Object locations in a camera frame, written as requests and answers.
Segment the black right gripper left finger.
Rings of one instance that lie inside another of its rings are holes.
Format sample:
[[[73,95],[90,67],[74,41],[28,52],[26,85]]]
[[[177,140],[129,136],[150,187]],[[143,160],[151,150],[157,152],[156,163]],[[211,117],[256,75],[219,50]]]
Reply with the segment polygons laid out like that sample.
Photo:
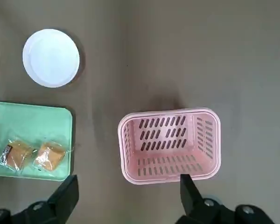
[[[38,201],[21,212],[0,209],[0,224],[64,224],[79,200],[77,175],[68,176],[46,201]]]

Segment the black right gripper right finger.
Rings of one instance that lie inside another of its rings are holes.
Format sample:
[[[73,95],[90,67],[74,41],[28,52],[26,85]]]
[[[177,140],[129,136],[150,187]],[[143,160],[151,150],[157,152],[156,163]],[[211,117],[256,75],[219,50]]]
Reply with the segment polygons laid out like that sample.
[[[180,175],[180,196],[185,210],[178,224],[274,224],[259,207],[241,204],[230,210],[216,200],[204,198],[188,174]]]

